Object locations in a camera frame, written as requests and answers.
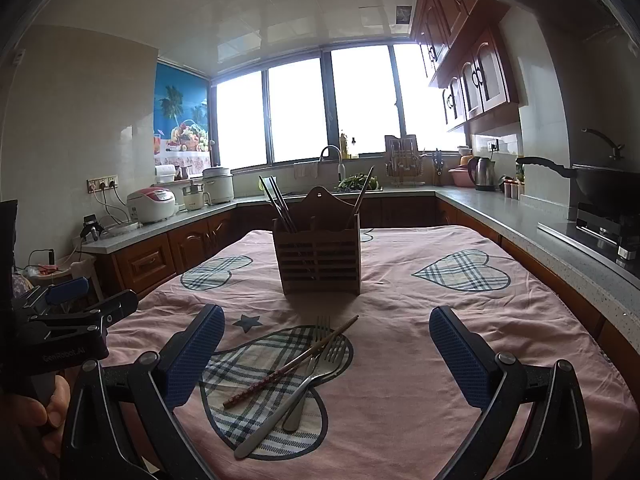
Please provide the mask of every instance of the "fork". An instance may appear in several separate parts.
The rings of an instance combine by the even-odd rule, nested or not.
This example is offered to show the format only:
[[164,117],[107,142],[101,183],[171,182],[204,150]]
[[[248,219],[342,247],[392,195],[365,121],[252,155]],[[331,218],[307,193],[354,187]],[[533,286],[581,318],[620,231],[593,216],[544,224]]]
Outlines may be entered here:
[[[318,320],[316,321],[316,326],[314,328],[314,342],[320,341],[321,339],[324,339],[325,337],[327,337],[329,335],[330,326],[331,326],[330,317],[325,318],[324,316],[322,317],[318,316]],[[306,368],[305,378],[311,375],[315,367],[316,367],[316,358],[312,357]],[[306,390],[301,395],[298,403],[295,406],[293,406],[289,410],[289,413],[287,413],[287,415],[285,416],[284,422],[282,423],[282,429],[287,433],[293,433],[299,428],[300,418],[302,417],[302,411],[305,406],[305,399],[306,399]]]
[[278,409],[271,413],[270,416],[249,435],[242,444],[239,444],[234,451],[236,458],[246,458],[256,447],[260,444],[270,431],[275,427],[282,416],[287,413],[287,410],[295,404],[300,398],[300,395],[306,391],[306,387],[316,379],[320,379],[327,375],[334,373],[338,367],[342,364],[342,358],[344,357],[344,351],[347,344],[343,337],[332,338],[324,347],[324,351],[318,358],[318,364],[316,369],[307,377],[293,395],[285,400]]

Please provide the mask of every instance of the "green vegetables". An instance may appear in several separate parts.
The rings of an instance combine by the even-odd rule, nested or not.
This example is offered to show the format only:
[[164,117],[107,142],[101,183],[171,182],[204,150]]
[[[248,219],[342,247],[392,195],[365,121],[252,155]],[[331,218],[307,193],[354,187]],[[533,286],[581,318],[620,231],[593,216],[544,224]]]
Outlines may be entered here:
[[[362,186],[364,186],[364,182],[367,179],[367,175],[364,173],[359,173],[353,176],[348,176],[345,178],[340,184],[338,184],[339,191],[360,191]],[[375,176],[372,176],[369,180],[369,185],[367,189],[378,189],[380,185],[378,184],[378,180]]]

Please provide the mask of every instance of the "wok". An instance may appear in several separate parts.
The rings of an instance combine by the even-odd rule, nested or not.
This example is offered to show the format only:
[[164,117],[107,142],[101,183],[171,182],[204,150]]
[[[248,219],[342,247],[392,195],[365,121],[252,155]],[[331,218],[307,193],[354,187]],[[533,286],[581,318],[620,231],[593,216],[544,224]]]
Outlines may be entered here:
[[615,145],[608,137],[597,130],[584,129],[604,139],[613,148],[613,155],[603,166],[572,164],[566,168],[548,158],[540,156],[522,156],[516,159],[518,164],[537,164],[572,178],[584,195],[603,213],[608,215],[640,214],[640,173],[630,163],[623,160],[620,151],[624,145]]

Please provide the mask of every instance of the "human hand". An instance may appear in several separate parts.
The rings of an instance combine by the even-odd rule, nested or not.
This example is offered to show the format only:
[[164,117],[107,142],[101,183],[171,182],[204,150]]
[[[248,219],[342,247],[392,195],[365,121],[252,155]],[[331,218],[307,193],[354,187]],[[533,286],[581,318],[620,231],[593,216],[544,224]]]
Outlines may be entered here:
[[60,457],[62,432],[70,400],[69,384],[64,377],[56,375],[56,389],[46,408],[35,399],[5,394],[0,396],[0,416],[9,424],[25,428],[36,428],[49,422],[56,429],[42,437],[42,445],[51,454]]

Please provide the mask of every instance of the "ceiling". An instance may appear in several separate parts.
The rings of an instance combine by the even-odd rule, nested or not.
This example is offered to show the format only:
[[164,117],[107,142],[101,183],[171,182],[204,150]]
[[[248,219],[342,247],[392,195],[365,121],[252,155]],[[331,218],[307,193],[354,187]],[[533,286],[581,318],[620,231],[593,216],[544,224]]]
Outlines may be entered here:
[[209,76],[322,44],[406,37],[415,0],[51,0],[39,24],[113,34]]

